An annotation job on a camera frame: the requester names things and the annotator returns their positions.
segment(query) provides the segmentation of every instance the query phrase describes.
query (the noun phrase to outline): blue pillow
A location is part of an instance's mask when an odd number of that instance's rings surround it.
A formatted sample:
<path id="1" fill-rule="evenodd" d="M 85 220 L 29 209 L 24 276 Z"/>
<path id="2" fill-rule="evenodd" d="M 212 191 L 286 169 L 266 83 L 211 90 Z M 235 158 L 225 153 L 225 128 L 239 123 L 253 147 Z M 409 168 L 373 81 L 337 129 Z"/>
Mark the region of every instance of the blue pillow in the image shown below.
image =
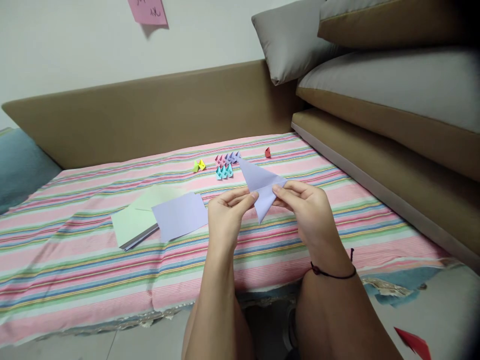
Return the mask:
<path id="1" fill-rule="evenodd" d="M 24 202 L 60 171 L 22 129 L 0 131 L 0 215 Z"/>

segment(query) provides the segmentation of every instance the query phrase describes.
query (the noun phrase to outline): tan upholstered headboard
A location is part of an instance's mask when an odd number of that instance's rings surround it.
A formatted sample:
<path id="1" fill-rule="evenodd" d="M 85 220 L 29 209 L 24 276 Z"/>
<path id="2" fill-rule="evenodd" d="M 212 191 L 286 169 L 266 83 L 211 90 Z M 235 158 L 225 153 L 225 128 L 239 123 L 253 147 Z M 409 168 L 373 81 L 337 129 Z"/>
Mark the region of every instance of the tan upholstered headboard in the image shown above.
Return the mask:
<path id="1" fill-rule="evenodd" d="M 3 110 L 64 169 L 291 131 L 296 81 L 264 60 L 15 100 Z"/>

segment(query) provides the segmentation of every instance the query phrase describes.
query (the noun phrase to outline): person's left hand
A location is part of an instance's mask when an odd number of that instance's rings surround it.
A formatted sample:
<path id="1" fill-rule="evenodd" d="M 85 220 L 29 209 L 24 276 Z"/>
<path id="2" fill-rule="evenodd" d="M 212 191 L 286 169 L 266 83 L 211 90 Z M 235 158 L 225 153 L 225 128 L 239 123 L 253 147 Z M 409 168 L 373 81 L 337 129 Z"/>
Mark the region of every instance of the person's left hand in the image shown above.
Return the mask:
<path id="1" fill-rule="evenodd" d="M 224 192 L 208 202 L 208 251 L 232 254 L 237 246 L 242 217 L 259 198 L 247 187 Z"/>

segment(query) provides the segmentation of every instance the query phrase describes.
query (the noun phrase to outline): wall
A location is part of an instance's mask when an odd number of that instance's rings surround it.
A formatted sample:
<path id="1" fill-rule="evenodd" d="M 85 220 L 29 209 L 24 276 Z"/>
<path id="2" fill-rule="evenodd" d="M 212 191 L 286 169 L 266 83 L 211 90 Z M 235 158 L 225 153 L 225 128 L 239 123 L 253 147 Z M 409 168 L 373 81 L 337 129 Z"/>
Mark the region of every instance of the wall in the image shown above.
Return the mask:
<path id="1" fill-rule="evenodd" d="M 127 0 L 0 1 L 0 104 L 262 59 L 251 16 L 291 2 L 163 0 L 169 29 L 147 36 Z"/>

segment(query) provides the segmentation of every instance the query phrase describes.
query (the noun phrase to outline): pink striped blanket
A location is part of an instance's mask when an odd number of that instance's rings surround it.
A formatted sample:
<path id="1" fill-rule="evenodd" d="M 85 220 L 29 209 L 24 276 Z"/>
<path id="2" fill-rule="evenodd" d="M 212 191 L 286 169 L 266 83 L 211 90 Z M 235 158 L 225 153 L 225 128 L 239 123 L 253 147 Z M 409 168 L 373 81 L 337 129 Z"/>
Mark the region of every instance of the pink striped blanket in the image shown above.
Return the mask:
<path id="1" fill-rule="evenodd" d="M 265 158 L 270 147 L 271 158 Z M 296 133 L 242 138 L 155 156 L 66 170 L 0 217 L 0 346 L 191 303 L 199 293 L 209 239 L 202 227 L 170 242 L 159 232 L 135 249 L 117 248 L 111 214 L 145 189 L 175 184 L 212 197 L 245 186 L 216 180 L 215 156 L 244 159 L 287 179 L 322 187 L 360 275 L 443 268 L 449 254 L 420 235 Z M 194 160 L 206 169 L 192 172 Z M 261 225 L 245 214 L 235 251 L 239 291 L 300 279 L 310 267 L 291 212 L 272 207 Z"/>

